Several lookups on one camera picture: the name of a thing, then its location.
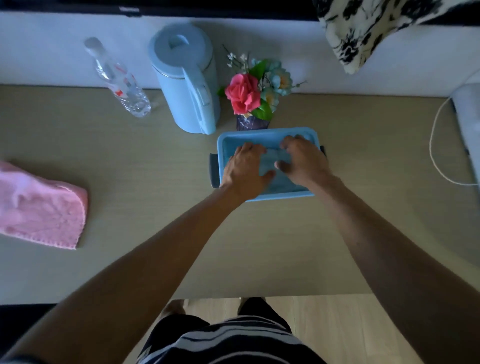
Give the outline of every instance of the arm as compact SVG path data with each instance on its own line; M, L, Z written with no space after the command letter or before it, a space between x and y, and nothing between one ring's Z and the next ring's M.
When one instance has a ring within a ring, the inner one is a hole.
M5 359L121 364L166 306L227 216L257 197L275 172L258 175L265 148L239 147L220 189L133 249L42 318Z
M480 293L430 257L335 177L302 137L276 167L325 204L373 293L426 364L480 363Z

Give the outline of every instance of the person's right arm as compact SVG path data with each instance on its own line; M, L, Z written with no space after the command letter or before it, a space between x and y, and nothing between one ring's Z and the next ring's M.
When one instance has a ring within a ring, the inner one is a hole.
M480 293L420 249L334 176L300 136L276 167L318 196L392 321L426 364L480 363Z

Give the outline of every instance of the forearm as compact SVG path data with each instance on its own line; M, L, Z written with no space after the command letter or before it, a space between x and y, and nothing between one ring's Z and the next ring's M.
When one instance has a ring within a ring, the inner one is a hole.
M8 356L121 364L238 205L228 191L215 191L61 302Z
M478 362L480 294L421 250L336 177L312 190L362 274L425 363Z

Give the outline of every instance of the leg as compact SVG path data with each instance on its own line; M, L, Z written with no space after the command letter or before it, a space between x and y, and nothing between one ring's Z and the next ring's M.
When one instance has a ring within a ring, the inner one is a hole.
M210 324L199 317L186 315L183 300L171 301L160 314L160 321L153 329L144 348L137 358L139 363L149 354L175 343L187 332L198 330Z
M275 321L279 325L283 326L290 333L292 329L287 324L287 322L276 313L273 308L266 302L265 298L262 297L252 297L247 299L242 299L240 303L238 315L249 315L249 316L259 316L267 318L269 320Z

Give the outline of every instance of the red rose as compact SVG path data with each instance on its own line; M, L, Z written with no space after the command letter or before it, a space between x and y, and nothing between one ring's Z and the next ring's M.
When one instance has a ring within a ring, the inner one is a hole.
M258 80L251 74L237 74L232 78L225 95L232 102L233 113L246 114L260 107Z

